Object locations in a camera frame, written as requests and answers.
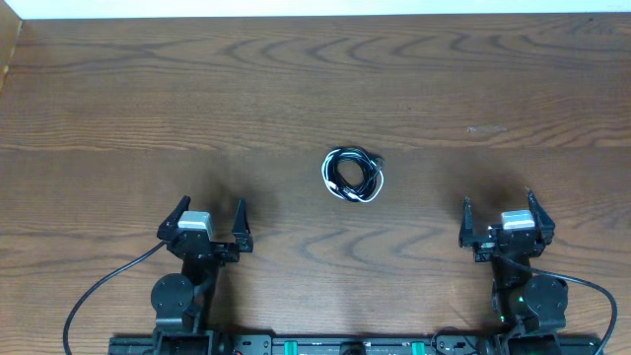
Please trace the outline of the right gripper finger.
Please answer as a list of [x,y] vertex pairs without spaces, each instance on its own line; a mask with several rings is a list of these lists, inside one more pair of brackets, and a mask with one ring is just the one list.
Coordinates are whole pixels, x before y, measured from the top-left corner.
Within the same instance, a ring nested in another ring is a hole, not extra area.
[[458,234],[458,245],[461,248],[470,248],[474,242],[473,221],[470,198],[466,197],[462,202],[462,221]]
[[540,233],[540,238],[546,245],[552,243],[555,223],[538,203],[532,190],[527,191],[528,208],[535,222],[535,228]]

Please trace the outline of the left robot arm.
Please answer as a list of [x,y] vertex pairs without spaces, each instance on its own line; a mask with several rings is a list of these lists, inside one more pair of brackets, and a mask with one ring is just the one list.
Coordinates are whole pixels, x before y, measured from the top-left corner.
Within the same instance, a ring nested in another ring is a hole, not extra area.
[[239,262],[243,253],[253,251],[244,199],[237,205],[232,242],[216,241],[211,215],[191,211],[190,201],[184,196],[158,228],[157,238],[182,261],[182,267],[179,273],[162,277],[152,289],[157,331],[202,333],[219,270]]

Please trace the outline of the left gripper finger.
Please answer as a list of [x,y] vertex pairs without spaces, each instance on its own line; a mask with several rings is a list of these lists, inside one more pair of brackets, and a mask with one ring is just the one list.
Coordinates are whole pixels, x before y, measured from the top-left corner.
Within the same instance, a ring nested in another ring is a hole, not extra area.
[[236,239],[240,252],[253,251],[253,238],[246,214],[246,201],[241,198],[238,203],[232,234]]
[[157,238],[164,242],[172,241],[179,234],[178,221],[182,214],[188,210],[191,198],[184,195],[175,209],[169,214],[164,222],[159,226]]

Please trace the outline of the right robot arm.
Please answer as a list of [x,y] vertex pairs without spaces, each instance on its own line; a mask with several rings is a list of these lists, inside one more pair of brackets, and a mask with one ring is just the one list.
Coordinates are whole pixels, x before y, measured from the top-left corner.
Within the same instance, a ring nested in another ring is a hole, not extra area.
[[492,265],[493,307],[510,337],[552,333],[566,325],[567,283],[530,266],[551,244],[555,223],[531,191],[527,202],[528,209],[502,213],[501,222],[483,234],[474,232],[470,199],[462,202],[458,244],[472,249],[476,262]]

